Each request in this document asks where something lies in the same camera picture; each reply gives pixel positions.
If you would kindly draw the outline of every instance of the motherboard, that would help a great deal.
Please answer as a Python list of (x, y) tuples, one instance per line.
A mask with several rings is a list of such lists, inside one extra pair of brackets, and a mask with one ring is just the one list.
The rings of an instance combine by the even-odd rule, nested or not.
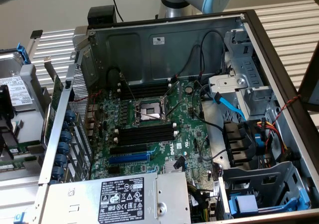
[[(168, 88), (167, 96), (121, 100), (121, 95), (114, 91), (101, 91), (93, 100), (88, 110), (93, 123), (87, 127), (97, 126), (89, 135), (94, 150), (91, 179), (183, 170), (189, 183), (198, 188), (213, 189), (213, 180), (217, 177), (212, 174), (212, 162), (202, 159), (211, 157), (206, 124), (192, 112), (194, 82), (181, 80)], [(197, 97), (196, 94), (194, 107), (198, 113)], [(165, 118), (162, 117), (164, 109), (167, 109)], [(149, 132), (156, 129), (159, 129), (158, 133), (151, 133), (152, 137), (148, 139)], [(128, 155), (111, 153), (132, 147), (147, 150), (149, 160), (111, 164), (114, 157)], [(174, 164), (180, 158), (185, 162), (176, 170)]]

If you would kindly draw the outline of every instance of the white wall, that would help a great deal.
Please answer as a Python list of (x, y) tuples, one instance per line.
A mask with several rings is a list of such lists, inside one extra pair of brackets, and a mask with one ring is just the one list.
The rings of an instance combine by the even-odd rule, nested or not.
[[(116, 0), (125, 21), (152, 19), (160, 0)], [(298, 0), (231, 0), (227, 8)], [(92, 6), (113, 4), (112, 0), (13, 0), (0, 5), (0, 49), (21, 42), (26, 46), (33, 30), (59, 30), (87, 24)]]

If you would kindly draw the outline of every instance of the black pcie slot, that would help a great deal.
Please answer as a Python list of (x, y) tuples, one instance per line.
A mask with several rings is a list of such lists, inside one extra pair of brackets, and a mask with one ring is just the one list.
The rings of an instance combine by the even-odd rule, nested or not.
[(119, 130), (118, 145), (134, 145), (174, 140), (172, 124)]
[(125, 146), (125, 147), (115, 147), (110, 148), (110, 154), (124, 154), (124, 153), (138, 153), (147, 152), (148, 147), (146, 144)]
[[(168, 91), (168, 83), (130, 86), (136, 99), (163, 96)], [(132, 94), (126, 84), (122, 84), (121, 99), (132, 99)]]

